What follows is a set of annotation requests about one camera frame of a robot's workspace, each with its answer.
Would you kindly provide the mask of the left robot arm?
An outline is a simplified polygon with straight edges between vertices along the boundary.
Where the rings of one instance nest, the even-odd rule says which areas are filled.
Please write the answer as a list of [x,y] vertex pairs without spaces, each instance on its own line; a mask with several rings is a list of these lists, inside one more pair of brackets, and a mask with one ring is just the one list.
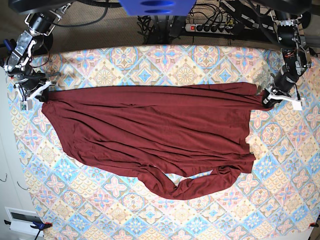
[[290,90],[312,65],[301,22],[303,14],[311,8],[312,2],[310,0],[257,0],[256,3],[274,11],[270,17],[274,23],[276,36],[271,36],[262,23],[259,23],[259,28],[273,44],[281,48],[284,60],[284,65],[265,89],[265,98],[271,99],[272,95],[288,97]]

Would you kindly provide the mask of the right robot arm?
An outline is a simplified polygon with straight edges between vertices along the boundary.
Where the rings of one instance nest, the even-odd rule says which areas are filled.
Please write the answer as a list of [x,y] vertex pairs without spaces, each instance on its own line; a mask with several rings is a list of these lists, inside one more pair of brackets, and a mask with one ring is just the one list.
[[31,61],[35,51],[40,48],[49,49],[45,37],[50,36],[55,28],[54,24],[62,19],[71,5],[72,3],[68,2],[56,9],[28,14],[24,21],[27,30],[17,38],[16,45],[12,46],[10,41],[4,41],[10,55],[5,59],[3,69],[9,77],[16,79],[14,87],[23,103],[32,99],[46,102],[49,86],[56,84],[55,81],[50,81],[49,77],[58,76],[59,72],[49,74],[35,71]]

